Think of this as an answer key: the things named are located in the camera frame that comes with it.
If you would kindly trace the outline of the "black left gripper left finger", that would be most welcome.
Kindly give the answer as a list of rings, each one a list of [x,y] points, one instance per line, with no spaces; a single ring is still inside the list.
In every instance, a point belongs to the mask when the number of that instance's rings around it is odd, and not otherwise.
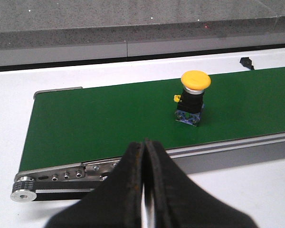
[[[132,142],[113,172],[79,202],[54,215],[47,228],[140,228],[144,145]]]

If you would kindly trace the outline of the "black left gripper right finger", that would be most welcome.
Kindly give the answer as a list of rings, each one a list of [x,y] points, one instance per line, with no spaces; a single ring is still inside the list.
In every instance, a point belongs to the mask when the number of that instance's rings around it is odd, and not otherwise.
[[[144,142],[144,184],[156,228],[255,228],[247,214],[193,182],[159,141]]]

